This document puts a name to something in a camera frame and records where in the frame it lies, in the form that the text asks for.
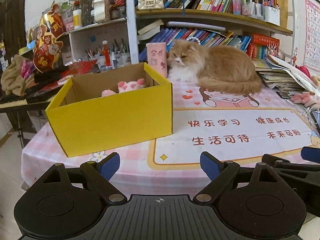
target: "cat's tail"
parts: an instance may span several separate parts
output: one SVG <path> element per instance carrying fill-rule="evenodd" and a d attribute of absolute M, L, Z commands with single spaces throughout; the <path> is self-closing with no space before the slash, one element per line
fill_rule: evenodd
<path fill-rule="evenodd" d="M 254 73 L 246 82 L 226 82 L 214 78 L 204 77 L 198 80 L 198 86 L 228 94 L 249 95 L 260 93 L 262 81 L 260 77 Z"/>

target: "pink cylindrical container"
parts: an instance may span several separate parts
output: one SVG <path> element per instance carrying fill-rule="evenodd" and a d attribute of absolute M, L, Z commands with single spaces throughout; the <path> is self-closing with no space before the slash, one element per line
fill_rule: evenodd
<path fill-rule="evenodd" d="M 165 42 L 147 43 L 148 64 L 163 77 L 168 76 L 167 45 Z"/>

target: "crosshair marking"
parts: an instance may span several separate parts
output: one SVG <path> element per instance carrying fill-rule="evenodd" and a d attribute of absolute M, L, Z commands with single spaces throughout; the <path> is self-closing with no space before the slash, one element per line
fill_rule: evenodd
<path fill-rule="evenodd" d="M 158 203 L 162 203 L 165 200 L 163 198 L 157 198 L 157 199 L 155 199 L 155 201 L 157 201 Z"/>

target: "checkered tablecloth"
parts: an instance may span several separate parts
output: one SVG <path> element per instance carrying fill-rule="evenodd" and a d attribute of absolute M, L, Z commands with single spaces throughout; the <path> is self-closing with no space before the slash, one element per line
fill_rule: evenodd
<path fill-rule="evenodd" d="M 247 107 L 230 101 L 229 108 Z M 267 87 L 264 87 L 259 95 L 251 96 L 250 101 L 258 104 L 258 107 L 289 107 L 285 100 Z M 194 83 L 173 82 L 173 108 L 197 107 L 208 107 L 199 88 Z M 21 174 L 24 181 L 32 185 L 54 163 L 64 163 L 66 168 L 79 167 L 89 160 L 99 162 L 115 151 L 120 155 L 121 164 L 110 182 L 127 196 L 130 194 L 193 196 L 210 182 L 201 169 L 153 170 L 147 164 L 148 148 L 149 141 L 67 158 L 47 123 L 23 149 Z M 292 155 L 288 159 L 295 163 L 304 162 L 300 155 Z"/>

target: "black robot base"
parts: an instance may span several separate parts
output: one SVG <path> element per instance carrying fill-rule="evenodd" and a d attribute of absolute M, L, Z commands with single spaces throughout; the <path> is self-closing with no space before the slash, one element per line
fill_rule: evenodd
<path fill-rule="evenodd" d="M 301 155 L 317 161 L 320 149 L 305 147 Z M 127 200 L 108 182 L 120 166 L 118 153 L 80 168 L 56 163 L 14 208 L 21 240 L 299 240 L 307 211 L 320 216 L 320 165 L 264 155 L 255 168 L 245 168 L 208 152 L 200 165 L 211 183 L 192 200 L 189 195 Z"/>

